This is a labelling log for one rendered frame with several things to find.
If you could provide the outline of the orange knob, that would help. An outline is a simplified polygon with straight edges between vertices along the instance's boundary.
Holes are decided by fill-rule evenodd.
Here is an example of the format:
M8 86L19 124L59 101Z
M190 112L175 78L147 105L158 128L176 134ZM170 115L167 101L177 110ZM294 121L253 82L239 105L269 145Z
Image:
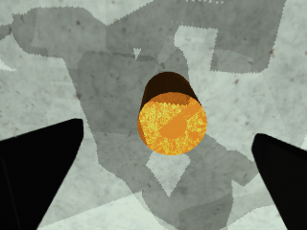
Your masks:
M163 72L149 80L137 119L146 146L165 155L183 154L199 144L206 127L206 114L185 77Z

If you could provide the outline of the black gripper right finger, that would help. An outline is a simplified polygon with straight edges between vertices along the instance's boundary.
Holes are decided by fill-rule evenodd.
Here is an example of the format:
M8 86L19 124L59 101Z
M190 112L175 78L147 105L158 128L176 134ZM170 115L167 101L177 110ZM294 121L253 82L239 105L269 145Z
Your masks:
M307 151L256 133L251 153L287 229L307 230Z

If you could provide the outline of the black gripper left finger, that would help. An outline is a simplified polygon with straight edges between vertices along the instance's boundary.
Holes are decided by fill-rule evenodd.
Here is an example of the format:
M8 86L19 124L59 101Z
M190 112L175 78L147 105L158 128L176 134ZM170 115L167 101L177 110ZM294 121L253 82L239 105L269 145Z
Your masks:
M74 118L0 141L0 230L37 230L82 140Z

